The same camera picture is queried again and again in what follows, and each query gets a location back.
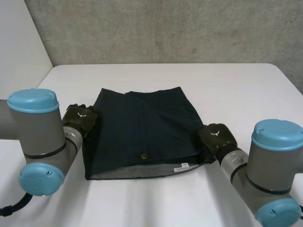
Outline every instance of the white tag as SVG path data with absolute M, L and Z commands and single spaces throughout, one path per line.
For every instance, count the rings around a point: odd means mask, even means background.
M 189 167 L 180 167 L 180 168 L 174 168 L 175 173 L 176 172 L 181 172 L 181 171 L 185 171 L 185 170 L 190 170 L 193 168 L 197 168 L 199 165 L 194 165 L 194 166 L 189 166 Z
M 189 167 L 189 164 L 188 163 L 181 163 L 181 166 L 182 167 Z

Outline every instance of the gray wall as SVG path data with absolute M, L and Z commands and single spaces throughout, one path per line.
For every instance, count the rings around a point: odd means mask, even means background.
M 303 92 L 302 0 L 26 0 L 54 66 L 268 62 Z

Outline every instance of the white tabletop surface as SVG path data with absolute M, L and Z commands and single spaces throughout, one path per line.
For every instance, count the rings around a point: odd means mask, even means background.
M 101 88 L 152 92 L 182 87 L 204 124 L 225 123 L 249 152 L 254 125 L 266 118 L 303 126 L 303 96 L 271 64 L 64 65 L 39 88 L 56 92 L 62 116 L 69 104 L 94 104 Z M 0 207 L 24 192 L 18 141 L 0 141 Z M 303 204 L 303 175 L 291 195 Z M 296 223 L 302 226 L 303 221 Z M 0 217 L 1 227 L 259 227 L 217 162 L 191 172 L 146 180 L 87 181 L 80 152 L 64 185 Z

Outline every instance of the black cable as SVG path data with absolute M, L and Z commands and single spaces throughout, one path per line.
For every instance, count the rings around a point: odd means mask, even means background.
M 10 216 L 12 213 L 24 208 L 32 199 L 33 195 L 26 193 L 23 198 L 13 206 L 7 206 L 0 209 L 0 216 Z

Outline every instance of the brown button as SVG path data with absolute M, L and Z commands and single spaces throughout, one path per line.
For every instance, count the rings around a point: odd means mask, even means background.
M 141 158 L 144 160 L 147 159 L 147 154 L 141 154 Z

